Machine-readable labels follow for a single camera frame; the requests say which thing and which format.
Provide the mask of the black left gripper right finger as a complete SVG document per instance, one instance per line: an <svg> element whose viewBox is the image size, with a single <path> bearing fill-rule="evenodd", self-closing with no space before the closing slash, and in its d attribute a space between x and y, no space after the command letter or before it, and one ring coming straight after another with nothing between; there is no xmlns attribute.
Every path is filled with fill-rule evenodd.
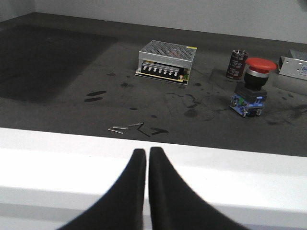
<svg viewBox="0 0 307 230"><path fill-rule="evenodd" d="M202 200L180 177L161 147L150 149L149 203L154 230L243 230Z"/></svg>

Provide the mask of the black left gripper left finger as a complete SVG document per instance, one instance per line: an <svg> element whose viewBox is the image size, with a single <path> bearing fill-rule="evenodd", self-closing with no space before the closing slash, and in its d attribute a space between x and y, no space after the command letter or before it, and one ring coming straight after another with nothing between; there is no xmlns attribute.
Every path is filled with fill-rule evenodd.
<svg viewBox="0 0 307 230"><path fill-rule="evenodd" d="M142 230L145 150L135 149L116 182L94 205L61 230Z"/></svg>

